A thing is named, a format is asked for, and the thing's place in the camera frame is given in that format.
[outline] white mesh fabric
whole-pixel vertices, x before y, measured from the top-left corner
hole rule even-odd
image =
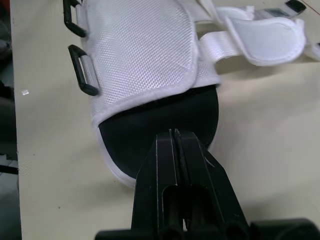
[[[100,87],[92,98],[93,122],[195,83],[196,32],[177,1],[85,0],[82,6],[89,32],[83,47]]]

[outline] white strap tab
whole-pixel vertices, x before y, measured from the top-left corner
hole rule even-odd
[[[313,60],[320,61],[320,43],[312,44],[308,41],[304,49],[304,54]]]
[[[292,62],[303,52],[304,22],[275,17],[258,21],[226,18],[229,31],[210,32],[200,46],[213,63],[237,55],[253,65],[273,66]]]

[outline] white nylon strap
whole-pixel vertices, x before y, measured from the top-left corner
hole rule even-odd
[[[80,57],[80,61],[83,67],[83,73],[84,73],[86,83],[99,89],[99,83],[96,76],[96,71],[91,58],[88,55],[83,55]]]
[[[84,29],[86,32],[89,31],[89,27],[88,27],[88,20],[86,17],[86,12],[84,10],[84,8],[78,4],[75,6],[75,13],[76,13],[76,23],[77,25]]]
[[[232,17],[242,20],[254,19],[254,6],[216,7],[212,0],[179,0],[179,2],[188,10],[195,22],[213,22],[220,27],[225,25],[225,17]]]
[[[205,34],[200,39],[200,47],[214,64],[221,59],[242,55],[241,50],[227,31]]]

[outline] dark floor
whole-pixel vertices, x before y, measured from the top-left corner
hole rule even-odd
[[[0,39],[11,41],[10,17],[0,9]],[[12,58],[0,62],[0,80],[5,86],[14,87]],[[0,155],[0,165],[18,167],[17,161]],[[0,173],[0,240],[20,240],[20,208],[18,176]]]

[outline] black d-ring buckle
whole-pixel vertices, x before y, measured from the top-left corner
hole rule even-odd
[[[77,0],[63,0],[63,17],[65,26],[74,34],[81,38],[86,37],[86,31],[72,22],[71,6],[76,7],[80,4]]]
[[[75,45],[70,45],[68,47],[68,49],[70,52],[72,64],[74,67],[75,75],[78,80],[78,84],[79,84],[80,89],[82,90],[82,92],[84,92],[90,96],[98,95],[99,90],[96,87],[91,86],[86,83],[85,75],[82,71],[82,67],[81,67],[81,64],[79,61],[79,58],[81,56],[87,55],[87,53]]]

